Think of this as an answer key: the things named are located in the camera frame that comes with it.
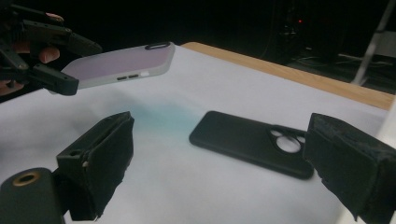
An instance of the phone case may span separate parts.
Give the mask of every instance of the phone case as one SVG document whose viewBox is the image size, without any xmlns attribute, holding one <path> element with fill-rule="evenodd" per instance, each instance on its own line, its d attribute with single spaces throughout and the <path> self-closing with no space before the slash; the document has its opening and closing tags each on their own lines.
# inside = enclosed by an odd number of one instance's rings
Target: phone case
<svg viewBox="0 0 396 224">
<path fill-rule="evenodd" d="M 304 135 L 304 131 L 209 111 L 190 134 L 190 142 L 285 175 L 308 179 L 314 169 L 303 158 Z M 281 144 L 288 141 L 299 146 L 299 150 L 284 150 L 290 147 Z"/>
<path fill-rule="evenodd" d="M 119 49 L 76 59 L 62 72 L 78 79 L 78 88 L 84 89 L 161 75 L 168 71 L 174 53 L 172 42 Z"/>
</svg>

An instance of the white phone case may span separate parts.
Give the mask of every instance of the white phone case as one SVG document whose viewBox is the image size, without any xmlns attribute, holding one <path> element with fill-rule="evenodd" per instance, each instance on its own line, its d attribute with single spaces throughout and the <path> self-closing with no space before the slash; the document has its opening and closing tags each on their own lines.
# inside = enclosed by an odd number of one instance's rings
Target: white phone case
<svg viewBox="0 0 396 224">
<path fill-rule="evenodd" d="M 172 42 L 119 49 L 76 59 L 62 72 L 77 78 L 78 89 L 84 89 L 161 75 L 168 71 L 174 53 Z"/>
</svg>

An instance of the black phone case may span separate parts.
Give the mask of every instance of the black phone case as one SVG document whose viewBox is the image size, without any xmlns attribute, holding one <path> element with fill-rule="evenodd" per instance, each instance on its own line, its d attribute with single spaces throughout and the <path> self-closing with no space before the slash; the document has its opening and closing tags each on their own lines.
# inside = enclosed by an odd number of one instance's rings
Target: black phone case
<svg viewBox="0 0 396 224">
<path fill-rule="evenodd" d="M 304 131 L 209 111 L 192 131 L 190 142 L 285 175 L 308 179 L 314 169 L 303 158 L 304 136 Z M 300 150 L 281 149 L 276 142 L 280 137 L 298 143 Z"/>
</svg>

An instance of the white tabletop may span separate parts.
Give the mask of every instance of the white tabletop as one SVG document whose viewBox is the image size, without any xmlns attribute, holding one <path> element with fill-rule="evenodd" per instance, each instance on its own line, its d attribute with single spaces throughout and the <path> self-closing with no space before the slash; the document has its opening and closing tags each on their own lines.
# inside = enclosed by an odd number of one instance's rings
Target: white tabletop
<svg viewBox="0 0 396 224">
<path fill-rule="evenodd" d="M 189 135 L 208 110 L 300 130 L 315 112 L 372 136 L 387 115 L 177 47 L 164 75 L 0 104 L 0 181 L 29 168 L 56 169 L 56 155 L 95 123 L 131 111 L 134 157 L 98 224 L 336 222 L 340 203 L 317 175 L 300 180 L 192 146 Z"/>
</svg>

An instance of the table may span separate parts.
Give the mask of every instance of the table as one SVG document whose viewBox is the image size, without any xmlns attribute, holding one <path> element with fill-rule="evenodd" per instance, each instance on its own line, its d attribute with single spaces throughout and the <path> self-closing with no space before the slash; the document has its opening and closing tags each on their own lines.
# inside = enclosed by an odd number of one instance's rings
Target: table
<svg viewBox="0 0 396 224">
<path fill-rule="evenodd" d="M 96 122 L 131 111 L 134 157 L 99 224 L 335 223 L 341 204 L 316 175 L 303 181 L 231 159 L 192 146 L 189 134 L 208 110 L 300 130 L 316 112 L 371 135 L 388 113 L 188 46 L 177 47 L 161 76 L 72 97 L 35 91 L 0 110 L 0 181 L 29 168 L 54 170 L 56 155 Z"/>
</svg>

